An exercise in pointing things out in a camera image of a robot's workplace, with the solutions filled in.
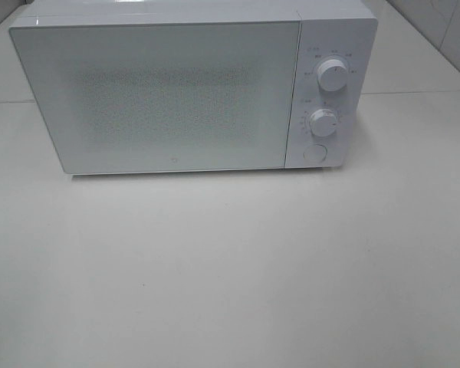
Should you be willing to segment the white timer knob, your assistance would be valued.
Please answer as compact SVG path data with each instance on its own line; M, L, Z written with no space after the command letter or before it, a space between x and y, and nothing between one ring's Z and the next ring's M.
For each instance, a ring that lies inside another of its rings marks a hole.
M327 137L335 133L338 123L337 115L329 109L316 110L309 119L310 131L318 137Z

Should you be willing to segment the white microwave door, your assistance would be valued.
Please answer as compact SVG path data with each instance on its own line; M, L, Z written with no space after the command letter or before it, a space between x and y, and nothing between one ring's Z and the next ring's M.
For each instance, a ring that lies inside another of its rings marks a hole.
M10 30L68 174L284 165L300 25Z

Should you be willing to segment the white microwave oven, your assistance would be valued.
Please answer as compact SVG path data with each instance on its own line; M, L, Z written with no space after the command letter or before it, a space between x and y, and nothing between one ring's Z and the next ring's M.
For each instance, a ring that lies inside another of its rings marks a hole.
M36 1L8 32L71 175L338 167L361 1Z

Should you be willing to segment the upper white power knob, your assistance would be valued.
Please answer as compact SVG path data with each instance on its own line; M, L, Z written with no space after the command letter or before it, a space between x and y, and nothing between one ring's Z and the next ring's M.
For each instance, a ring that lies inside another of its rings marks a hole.
M322 90L336 92L347 85L349 66L338 56L321 61L317 66L317 82Z

